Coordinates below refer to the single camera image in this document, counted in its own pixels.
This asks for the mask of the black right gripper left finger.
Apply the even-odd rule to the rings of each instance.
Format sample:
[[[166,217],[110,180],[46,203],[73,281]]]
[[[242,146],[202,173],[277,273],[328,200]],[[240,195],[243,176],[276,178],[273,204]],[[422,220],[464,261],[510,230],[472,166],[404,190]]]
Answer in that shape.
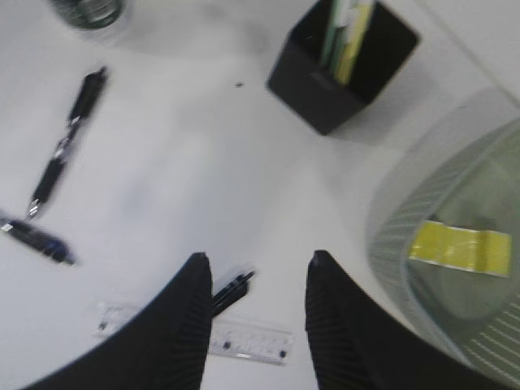
[[[113,336],[31,389],[199,389],[213,318],[208,257],[193,253]]]

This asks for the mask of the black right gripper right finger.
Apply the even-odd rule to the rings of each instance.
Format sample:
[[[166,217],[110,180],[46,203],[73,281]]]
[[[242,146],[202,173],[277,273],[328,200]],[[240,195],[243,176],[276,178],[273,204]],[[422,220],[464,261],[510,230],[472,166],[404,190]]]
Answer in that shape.
[[[321,389],[504,387],[396,321],[323,249],[307,269],[305,330]]]

